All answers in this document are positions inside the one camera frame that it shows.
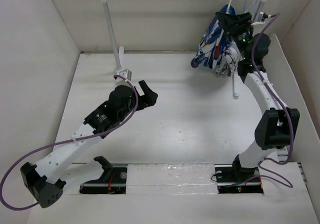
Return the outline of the wooden clothes hanger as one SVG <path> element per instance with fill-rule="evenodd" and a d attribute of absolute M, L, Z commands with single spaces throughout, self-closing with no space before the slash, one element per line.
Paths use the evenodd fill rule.
<path fill-rule="evenodd" d="M 226 12 L 225 12 L 226 14 L 229 13 L 229 9 L 230 9 L 231 3 L 232 3 L 232 0 L 229 0 L 228 6 L 227 6 L 227 9 L 226 9 Z M 220 36 L 219 36 L 219 38 L 218 38 L 217 41 L 216 41 L 216 46 L 217 46 L 217 47 L 218 47 L 219 44 L 220 44 L 221 38 L 223 37 L 223 33 L 224 33 L 224 30 L 223 30 L 222 27 L 221 27 Z"/>

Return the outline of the blue red white patterned trousers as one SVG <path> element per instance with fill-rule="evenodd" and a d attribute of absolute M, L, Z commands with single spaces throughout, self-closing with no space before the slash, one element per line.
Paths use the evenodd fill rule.
<path fill-rule="evenodd" d="M 190 62 L 193 68 L 203 65 L 213 69 L 221 62 L 223 52 L 230 44 L 228 39 L 221 36 L 221 33 L 222 28 L 215 16 L 202 36 L 195 57 Z"/>

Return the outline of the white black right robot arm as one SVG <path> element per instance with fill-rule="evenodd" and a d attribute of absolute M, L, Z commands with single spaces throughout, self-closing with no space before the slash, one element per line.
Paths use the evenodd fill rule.
<path fill-rule="evenodd" d="M 241 54 L 238 75 L 252 92 L 262 112 L 253 143 L 235 157 L 230 170 L 221 173 L 231 177 L 233 186 L 236 186 L 260 178 L 261 175 L 255 173 L 276 149 L 288 146 L 288 153 L 292 154 L 300 113 L 281 100 L 268 79 L 263 58 L 269 52 L 271 40 L 264 32 L 253 34 L 251 14 L 217 12 L 215 16 L 226 37 L 235 43 Z"/>

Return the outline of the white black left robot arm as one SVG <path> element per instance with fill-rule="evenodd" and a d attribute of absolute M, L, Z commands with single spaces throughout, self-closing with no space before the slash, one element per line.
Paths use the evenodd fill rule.
<path fill-rule="evenodd" d="M 126 123 L 135 111 L 156 104 L 158 94 L 144 80 L 139 81 L 139 85 L 143 95 L 125 80 L 124 85 L 115 87 L 108 100 L 84 119 L 71 140 L 58 145 L 56 150 L 35 164 L 27 162 L 20 168 L 24 185 L 42 208 L 53 205 L 73 185 L 113 181 L 114 167 L 103 156 L 95 157 L 82 168 L 70 169 L 69 166 L 90 147 Z"/>

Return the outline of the black white newspaper print garment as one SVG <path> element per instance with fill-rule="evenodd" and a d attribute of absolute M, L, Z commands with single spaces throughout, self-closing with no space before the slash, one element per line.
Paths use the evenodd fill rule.
<path fill-rule="evenodd" d="M 237 70 L 241 59 L 241 54 L 235 41 L 231 41 L 219 56 L 214 68 L 215 74 L 220 77 L 230 77 Z"/>

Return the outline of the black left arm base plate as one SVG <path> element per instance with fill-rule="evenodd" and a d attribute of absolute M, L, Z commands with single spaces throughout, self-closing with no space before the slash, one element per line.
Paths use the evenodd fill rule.
<path fill-rule="evenodd" d="M 94 158 L 99 163 L 102 174 L 80 185 L 81 194 L 125 194 L 127 183 L 127 164 L 111 164 L 103 156 Z"/>

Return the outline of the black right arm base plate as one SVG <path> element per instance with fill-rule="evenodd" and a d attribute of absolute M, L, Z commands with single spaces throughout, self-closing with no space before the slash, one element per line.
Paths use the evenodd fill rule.
<path fill-rule="evenodd" d="M 215 164 L 215 173 L 211 180 L 217 184 L 218 194 L 263 194 L 258 168 L 244 169 L 236 172 L 231 164 Z"/>

